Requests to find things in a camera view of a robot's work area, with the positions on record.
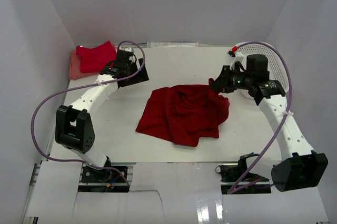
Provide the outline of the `white perforated plastic basket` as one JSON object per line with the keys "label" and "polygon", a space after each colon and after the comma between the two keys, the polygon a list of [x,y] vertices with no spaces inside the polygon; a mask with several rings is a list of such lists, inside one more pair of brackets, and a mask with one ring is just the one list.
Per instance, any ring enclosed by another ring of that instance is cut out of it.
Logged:
{"label": "white perforated plastic basket", "polygon": [[278,80],[285,93],[288,93],[288,76],[280,57],[274,51],[275,48],[272,45],[265,42],[241,42],[237,43],[235,46],[237,47],[237,51],[243,55],[241,64],[243,65],[244,69],[246,69],[246,58],[248,55],[265,55],[268,59],[268,71],[270,73],[270,79]]}

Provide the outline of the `dark red t-shirt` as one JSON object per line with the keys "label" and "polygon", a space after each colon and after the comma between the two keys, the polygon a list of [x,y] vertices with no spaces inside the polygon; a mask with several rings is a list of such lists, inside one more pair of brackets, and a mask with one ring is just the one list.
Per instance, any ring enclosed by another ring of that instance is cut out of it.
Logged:
{"label": "dark red t-shirt", "polygon": [[176,145],[196,147],[200,138],[219,138],[229,117],[229,99],[209,85],[176,85],[152,91],[136,132]]}

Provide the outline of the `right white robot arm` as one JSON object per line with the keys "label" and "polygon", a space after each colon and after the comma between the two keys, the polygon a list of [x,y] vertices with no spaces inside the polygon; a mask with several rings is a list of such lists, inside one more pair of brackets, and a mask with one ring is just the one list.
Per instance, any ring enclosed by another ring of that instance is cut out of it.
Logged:
{"label": "right white robot arm", "polygon": [[289,111],[290,93],[270,78],[265,55],[244,56],[230,52],[230,65],[223,66],[219,77],[210,85],[214,91],[232,93],[247,90],[267,118],[281,152],[281,162],[270,169],[271,180],[278,191],[316,187],[328,165],[324,153],[318,154],[301,133]]}

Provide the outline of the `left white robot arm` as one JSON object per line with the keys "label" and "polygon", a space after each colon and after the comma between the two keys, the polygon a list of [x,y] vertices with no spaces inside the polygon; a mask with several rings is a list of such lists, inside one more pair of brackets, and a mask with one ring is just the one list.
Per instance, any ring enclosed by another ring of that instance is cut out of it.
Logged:
{"label": "left white robot arm", "polygon": [[91,116],[112,93],[148,80],[144,59],[137,59],[130,47],[119,49],[116,59],[108,62],[98,75],[94,87],[69,106],[61,105],[57,109],[55,141],[76,153],[85,163],[97,168],[106,167],[109,158],[94,145]]}

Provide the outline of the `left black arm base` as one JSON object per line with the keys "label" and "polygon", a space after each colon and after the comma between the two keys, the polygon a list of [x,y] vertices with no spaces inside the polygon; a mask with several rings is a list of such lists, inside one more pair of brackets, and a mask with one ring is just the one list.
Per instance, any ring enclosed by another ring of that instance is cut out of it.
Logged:
{"label": "left black arm base", "polygon": [[115,170],[95,170],[83,166],[78,192],[127,193],[129,186]]}

